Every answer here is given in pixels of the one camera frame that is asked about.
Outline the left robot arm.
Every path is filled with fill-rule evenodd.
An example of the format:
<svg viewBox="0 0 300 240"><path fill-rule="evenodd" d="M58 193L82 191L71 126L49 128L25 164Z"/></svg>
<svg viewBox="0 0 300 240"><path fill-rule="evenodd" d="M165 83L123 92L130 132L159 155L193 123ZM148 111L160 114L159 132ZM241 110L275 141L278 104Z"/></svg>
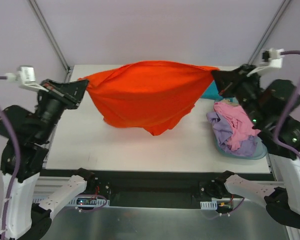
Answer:
<svg viewBox="0 0 300 240"><path fill-rule="evenodd" d="M64 111L79 107L88 84L87 79L68 83L46 79L39 84L34 112L19 105L0 111L0 136L7 139L0 163L4 184L0 240L39 240L74 197L95 193L94 173L80 168L47 199L33 203L50 136Z"/></svg>

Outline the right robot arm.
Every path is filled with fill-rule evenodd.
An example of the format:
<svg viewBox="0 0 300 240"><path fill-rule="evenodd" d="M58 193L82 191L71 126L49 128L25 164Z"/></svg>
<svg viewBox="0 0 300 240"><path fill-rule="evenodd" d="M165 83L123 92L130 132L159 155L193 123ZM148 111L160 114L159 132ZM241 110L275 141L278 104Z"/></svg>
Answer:
<svg viewBox="0 0 300 240"><path fill-rule="evenodd" d="M277 164L284 186L266 186L240 177L231 171L223 172L208 185L207 194L224 198L239 195L266 209L279 224L300 229L300 122L283 116L284 109L293 111L300 106L288 105L296 86L287 79L276 79L261 88L261 76L254 65L244 64L234 70L211 72L218 93L234 97L259 130L259 138Z"/></svg>

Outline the orange t-shirt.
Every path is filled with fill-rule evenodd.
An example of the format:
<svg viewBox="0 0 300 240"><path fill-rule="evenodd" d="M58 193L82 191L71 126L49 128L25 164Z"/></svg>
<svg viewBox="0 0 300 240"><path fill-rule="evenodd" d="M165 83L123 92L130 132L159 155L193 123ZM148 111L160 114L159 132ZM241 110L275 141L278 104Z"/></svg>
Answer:
<svg viewBox="0 0 300 240"><path fill-rule="evenodd" d="M150 60L79 78L103 120L143 128L153 136L173 129L214 81L214 66Z"/></svg>

